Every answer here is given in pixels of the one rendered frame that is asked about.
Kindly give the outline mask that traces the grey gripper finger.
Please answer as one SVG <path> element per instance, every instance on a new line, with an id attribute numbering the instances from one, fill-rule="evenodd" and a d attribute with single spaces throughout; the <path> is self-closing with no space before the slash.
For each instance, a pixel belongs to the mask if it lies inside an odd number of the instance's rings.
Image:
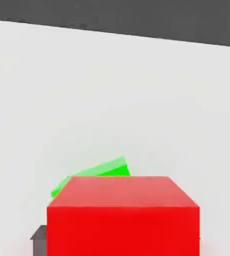
<path id="1" fill-rule="evenodd" d="M 47 256 L 47 226 L 40 225 L 30 239 L 32 256 Z"/>

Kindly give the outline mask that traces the small green cube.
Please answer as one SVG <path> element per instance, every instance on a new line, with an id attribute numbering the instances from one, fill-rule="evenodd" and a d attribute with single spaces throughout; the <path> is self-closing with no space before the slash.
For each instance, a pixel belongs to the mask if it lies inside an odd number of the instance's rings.
<path id="1" fill-rule="evenodd" d="M 51 191 L 51 199 L 53 200 L 57 194 L 63 189 L 63 187 L 68 183 L 71 177 L 80 176 L 80 177 L 91 177 L 91 176 L 122 176 L 127 177 L 131 176 L 131 173 L 128 169 L 126 158 L 119 157 L 114 160 L 106 161 L 105 163 L 99 164 L 95 167 L 82 170 L 73 175 L 69 175 L 60 181 L 55 188 Z"/>

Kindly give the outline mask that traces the small red cube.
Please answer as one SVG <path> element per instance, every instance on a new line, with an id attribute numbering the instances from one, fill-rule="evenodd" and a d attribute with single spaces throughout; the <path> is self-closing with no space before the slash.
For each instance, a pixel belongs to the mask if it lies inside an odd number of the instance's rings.
<path id="1" fill-rule="evenodd" d="M 46 216 L 47 256 L 200 256 L 200 208 L 166 176 L 73 176 Z"/>

